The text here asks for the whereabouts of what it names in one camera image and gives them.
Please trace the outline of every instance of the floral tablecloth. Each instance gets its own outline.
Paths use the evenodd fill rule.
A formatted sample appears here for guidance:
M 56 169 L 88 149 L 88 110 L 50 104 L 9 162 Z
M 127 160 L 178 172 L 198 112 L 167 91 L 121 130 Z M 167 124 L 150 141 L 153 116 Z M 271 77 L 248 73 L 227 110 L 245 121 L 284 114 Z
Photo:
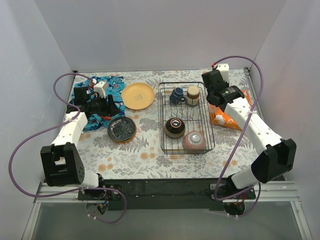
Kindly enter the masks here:
M 86 171 L 100 173 L 105 179 L 217 178 L 220 175 L 240 131 L 213 126 L 215 148 L 204 155 L 165 155 L 160 148 L 158 124 L 158 85 L 160 82 L 202 81 L 206 69 L 170 71 L 86 72 L 88 77 L 123 76 L 126 85 L 147 83 L 155 92 L 153 103 L 143 110 L 126 108 L 125 115 L 136 124 L 137 133 L 128 143 L 113 142 L 101 127 L 80 136 L 78 152 Z M 231 85 L 250 92 L 244 71 L 230 70 Z M 76 76 L 74 83 L 84 81 Z M 257 158 L 256 150 L 244 137 L 225 176 L 247 168 Z

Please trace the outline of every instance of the yellow plate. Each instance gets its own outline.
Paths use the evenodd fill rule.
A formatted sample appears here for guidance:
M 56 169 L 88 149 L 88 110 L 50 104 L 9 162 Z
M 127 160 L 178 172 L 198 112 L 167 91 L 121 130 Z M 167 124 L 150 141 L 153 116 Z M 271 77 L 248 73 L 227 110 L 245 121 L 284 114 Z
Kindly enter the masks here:
M 126 86 L 121 93 L 124 105 L 133 110 L 148 107 L 155 99 L 155 92 L 146 83 L 138 82 Z

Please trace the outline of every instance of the white backdrop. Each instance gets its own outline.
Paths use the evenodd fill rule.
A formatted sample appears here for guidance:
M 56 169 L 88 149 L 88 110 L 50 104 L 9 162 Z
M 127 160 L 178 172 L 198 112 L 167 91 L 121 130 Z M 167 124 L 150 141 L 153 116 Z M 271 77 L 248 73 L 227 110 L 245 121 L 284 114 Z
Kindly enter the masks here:
M 198 69 L 228 55 L 255 58 L 285 0 L 35 2 L 71 68 L 94 72 Z
M 14 148 L 31 134 L 61 123 L 65 105 L 54 80 L 71 71 L 33 0 L 0 0 L 0 239 L 21 239 L 34 199 L 19 192 L 8 173 Z M 72 78 L 58 91 L 68 97 Z M 32 139 L 13 161 L 17 182 L 36 193 L 44 180 L 40 150 L 57 131 Z
M 320 239 L 320 2 L 286 1 L 256 61 L 264 75 L 264 118 L 297 145 L 293 170 L 313 239 Z M 252 68 L 256 90 L 259 75 Z

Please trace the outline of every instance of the pink bowl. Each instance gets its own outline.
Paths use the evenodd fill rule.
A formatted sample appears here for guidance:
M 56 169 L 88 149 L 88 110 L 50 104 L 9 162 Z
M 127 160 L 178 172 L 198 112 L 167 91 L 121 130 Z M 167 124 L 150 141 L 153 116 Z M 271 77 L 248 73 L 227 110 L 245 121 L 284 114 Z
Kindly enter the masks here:
M 191 131 L 183 138 L 183 146 L 185 149 L 203 150 L 206 149 L 205 136 L 198 131 Z

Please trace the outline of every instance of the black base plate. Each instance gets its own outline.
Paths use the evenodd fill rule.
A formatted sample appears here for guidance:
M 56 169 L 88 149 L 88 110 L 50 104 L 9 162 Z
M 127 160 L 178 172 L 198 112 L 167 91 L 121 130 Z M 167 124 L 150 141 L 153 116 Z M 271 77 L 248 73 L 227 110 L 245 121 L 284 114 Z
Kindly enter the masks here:
M 223 203 L 211 199 L 205 190 L 217 178 L 178 179 L 121 179 L 104 180 L 107 188 L 121 191 L 127 200 L 127 209 L 209 209 L 223 211 Z M 79 191 L 78 200 L 95 200 Z M 119 194 L 111 194 L 108 210 L 122 210 Z

